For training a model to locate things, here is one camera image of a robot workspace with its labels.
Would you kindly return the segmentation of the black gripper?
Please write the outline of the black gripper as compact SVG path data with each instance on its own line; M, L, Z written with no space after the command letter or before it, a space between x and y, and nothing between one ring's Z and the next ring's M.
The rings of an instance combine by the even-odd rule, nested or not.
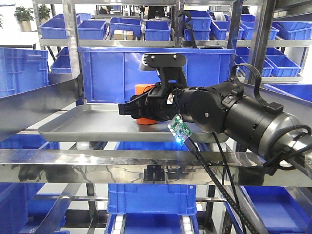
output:
M171 120L179 112L179 95L181 88L172 86L162 97L149 97L149 94L157 93L160 83L142 94L141 99L134 99L125 104L118 105L119 115L131 116L133 119L148 118L158 122Z

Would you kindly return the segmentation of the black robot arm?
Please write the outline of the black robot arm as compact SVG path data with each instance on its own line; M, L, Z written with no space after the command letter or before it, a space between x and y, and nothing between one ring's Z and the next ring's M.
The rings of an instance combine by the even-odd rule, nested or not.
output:
M158 122L180 116L203 132L224 133L264 159L270 175L282 161L308 155L312 130L277 103L263 104L232 80L209 87L157 83L118 106L119 114Z

